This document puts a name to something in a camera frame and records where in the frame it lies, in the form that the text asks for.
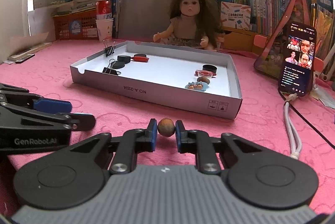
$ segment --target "doll's hair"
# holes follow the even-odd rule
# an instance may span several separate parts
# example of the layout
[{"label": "doll's hair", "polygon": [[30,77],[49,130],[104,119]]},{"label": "doll's hair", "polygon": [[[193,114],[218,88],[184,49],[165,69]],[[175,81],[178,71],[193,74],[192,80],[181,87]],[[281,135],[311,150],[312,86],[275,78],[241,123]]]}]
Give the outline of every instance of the doll's hair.
[{"label": "doll's hair", "polygon": [[[180,3],[183,0],[172,0],[170,8],[170,19],[180,16]],[[211,0],[199,0],[200,12],[196,16],[197,31],[195,40],[201,40],[202,36],[207,35],[209,43],[214,48],[217,47],[215,31],[220,28],[220,13],[217,4]]]}]

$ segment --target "brown ball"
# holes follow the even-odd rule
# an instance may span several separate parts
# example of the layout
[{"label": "brown ball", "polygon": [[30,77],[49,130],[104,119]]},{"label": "brown ball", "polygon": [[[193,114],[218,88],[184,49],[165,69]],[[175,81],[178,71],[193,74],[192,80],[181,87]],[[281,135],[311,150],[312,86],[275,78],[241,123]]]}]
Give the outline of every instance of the brown ball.
[{"label": "brown ball", "polygon": [[175,133],[175,123],[169,118],[163,118],[158,123],[157,130],[161,135],[170,137]]},{"label": "brown ball", "polygon": [[206,82],[207,84],[210,84],[210,80],[206,77],[199,77],[197,78],[197,81],[202,81],[202,82]]}]

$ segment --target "charging cable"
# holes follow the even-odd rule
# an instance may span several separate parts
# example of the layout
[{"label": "charging cable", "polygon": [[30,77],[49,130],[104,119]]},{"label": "charging cable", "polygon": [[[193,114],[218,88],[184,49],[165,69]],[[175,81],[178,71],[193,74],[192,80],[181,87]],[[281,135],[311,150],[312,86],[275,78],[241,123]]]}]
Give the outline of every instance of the charging cable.
[{"label": "charging cable", "polygon": [[303,148],[303,143],[301,142],[300,136],[289,117],[289,107],[290,107],[290,102],[297,98],[298,98],[297,94],[290,94],[286,98],[285,104],[284,104],[284,119],[285,119],[286,131],[289,136],[290,148],[291,148],[290,157],[296,160],[299,159],[300,152]]}]

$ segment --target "red plastic basket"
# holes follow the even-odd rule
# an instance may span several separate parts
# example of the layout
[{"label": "red plastic basket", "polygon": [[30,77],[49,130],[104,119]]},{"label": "red plastic basket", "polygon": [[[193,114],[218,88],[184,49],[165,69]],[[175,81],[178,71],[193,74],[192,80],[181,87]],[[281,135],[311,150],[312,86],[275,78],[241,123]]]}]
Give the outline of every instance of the red plastic basket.
[{"label": "red plastic basket", "polygon": [[56,40],[98,39],[96,19],[95,9],[54,16]]}]

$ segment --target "gray gripper base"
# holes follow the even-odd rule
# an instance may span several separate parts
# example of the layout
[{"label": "gray gripper base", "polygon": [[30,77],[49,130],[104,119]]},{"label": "gray gripper base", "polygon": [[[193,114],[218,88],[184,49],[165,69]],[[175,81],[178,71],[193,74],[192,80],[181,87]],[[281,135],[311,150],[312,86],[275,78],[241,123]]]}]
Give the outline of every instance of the gray gripper base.
[{"label": "gray gripper base", "polygon": [[192,165],[138,165],[130,174],[111,176],[98,195],[78,207],[23,206],[12,219],[18,224],[303,224],[314,216],[308,206],[255,208],[232,195],[219,176]]}]

